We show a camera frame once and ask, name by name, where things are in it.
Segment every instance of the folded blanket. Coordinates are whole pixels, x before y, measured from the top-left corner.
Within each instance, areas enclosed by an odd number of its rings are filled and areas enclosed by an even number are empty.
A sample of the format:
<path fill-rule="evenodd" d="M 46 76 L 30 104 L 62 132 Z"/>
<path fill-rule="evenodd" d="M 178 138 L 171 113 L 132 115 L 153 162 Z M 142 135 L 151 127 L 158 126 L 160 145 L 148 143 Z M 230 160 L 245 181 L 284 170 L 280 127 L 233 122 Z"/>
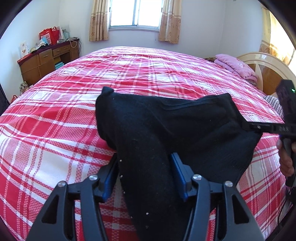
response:
<path fill-rule="evenodd" d="M 246 63 L 227 54 L 217 54 L 216 58 L 215 64 L 232 73 L 237 72 L 244 80 L 249 81 L 253 85 L 257 84 L 258 75 Z"/>
<path fill-rule="evenodd" d="M 194 203 L 178 195 L 171 153 L 209 181 L 236 185 L 261 138 L 242 129 L 245 119 L 228 93 L 186 100 L 104 87 L 96 121 L 100 137 L 121 160 L 124 199 L 141 241 L 181 241 L 185 235 Z"/>

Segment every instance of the headboard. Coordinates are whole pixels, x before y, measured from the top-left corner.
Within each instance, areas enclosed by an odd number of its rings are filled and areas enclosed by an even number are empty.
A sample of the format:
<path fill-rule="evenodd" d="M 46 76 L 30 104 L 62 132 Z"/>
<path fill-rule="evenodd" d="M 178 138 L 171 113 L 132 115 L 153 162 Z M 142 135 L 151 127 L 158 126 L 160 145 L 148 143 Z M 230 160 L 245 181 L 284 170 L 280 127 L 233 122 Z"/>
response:
<path fill-rule="evenodd" d="M 292 80 L 296 86 L 296 76 L 290 68 L 270 54 L 252 52 L 237 58 L 249 65 L 258 74 L 257 87 L 267 95 L 276 91 L 276 87 L 282 79 Z"/>

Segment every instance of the power cord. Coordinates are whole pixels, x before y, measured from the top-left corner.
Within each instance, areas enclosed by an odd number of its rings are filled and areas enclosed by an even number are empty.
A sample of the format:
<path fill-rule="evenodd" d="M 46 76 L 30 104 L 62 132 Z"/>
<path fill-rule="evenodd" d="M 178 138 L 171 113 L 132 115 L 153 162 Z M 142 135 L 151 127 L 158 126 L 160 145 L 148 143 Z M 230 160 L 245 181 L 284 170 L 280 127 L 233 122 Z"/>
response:
<path fill-rule="evenodd" d="M 78 41 L 78 43 L 79 43 L 79 51 L 78 51 L 78 54 L 80 55 L 81 45 L 82 45 L 82 43 L 80 42 L 80 40 Z"/>
<path fill-rule="evenodd" d="M 71 45 L 72 48 L 75 48 L 77 46 L 77 41 L 74 41 L 74 40 L 71 40 L 71 39 L 69 39 L 69 41 L 70 41 L 70 45 Z"/>
<path fill-rule="evenodd" d="M 278 225 L 279 225 L 279 218 L 280 218 L 281 213 L 282 213 L 282 211 L 283 211 L 283 209 L 284 209 L 284 207 L 285 207 L 285 204 L 286 204 L 286 202 L 287 202 L 287 200 L 288 200 L 288 197 L 291 196 L 292 189 L 293 189 L 293 187 L 290 188 L 289 194 L 286 195 L 286 200 L 285 200 L 285 202 L 284 202 L 284 204 L 283 204 L 283 206 L 282 206 L 282 208 L 281 208 L 281 210 L 280 210 L 280 212 L 279 212 L 279 215 L 278 215 L 278 218 L 277 218 Z"/>

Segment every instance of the plaid pattern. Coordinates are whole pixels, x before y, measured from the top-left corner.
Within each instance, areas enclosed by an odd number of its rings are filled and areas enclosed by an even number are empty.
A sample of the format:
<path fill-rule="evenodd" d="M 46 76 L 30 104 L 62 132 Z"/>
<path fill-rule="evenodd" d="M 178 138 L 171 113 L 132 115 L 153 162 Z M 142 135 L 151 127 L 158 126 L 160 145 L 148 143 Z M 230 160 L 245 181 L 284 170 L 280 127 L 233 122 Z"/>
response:
<path fill-rule="evenodd" d="M 256 87 L 204 59 L 112 47 L 68 63 L 45 76 L 0 117 L 0 216 L 17 240 L 26 239 L 60 180 L 80 182 L 110 160 L 113 151 L 100 139 L 94 113 L 103 86 L 119 93 L 184 99 L 228 92 L 248 121 L 283 122 Z M 237 186 L 265 237 L 276 227 L 285 195 L 277 139 L 262 136 Z M 79 204 L 75 218 L 78 240 L 83 241 Z M 138 240 L 119 181 L 100 207 L 110 241 Z"/>

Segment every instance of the red shopping bag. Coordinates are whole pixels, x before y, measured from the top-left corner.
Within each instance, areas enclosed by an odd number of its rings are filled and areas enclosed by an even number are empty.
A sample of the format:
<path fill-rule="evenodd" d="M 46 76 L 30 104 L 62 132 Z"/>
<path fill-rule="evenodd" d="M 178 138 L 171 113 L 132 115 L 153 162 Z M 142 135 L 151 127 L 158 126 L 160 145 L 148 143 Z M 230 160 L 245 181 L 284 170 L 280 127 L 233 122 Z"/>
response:
<path fill-rule="evenodd" d="M 57 41 L 59 40 L 59 30 L 57 29 L 56 26 L 54 26 L 54 27 L 52 28 L 52 34 L 53 34 L 53 36 L 54 36 L 54 42 L 55 42 L 55 44 L 56 44 Z"/>
<path fill-rule="evenodd" d="M 39 33 L 39 38 L 41 39 L 42 37 L 46 37 L 49 45 L 53 45 L 57 43 L 57 41 L 55 41 L 54 34 L 51 28 L 47 28 L 43 30 L 41 33 Z"/>

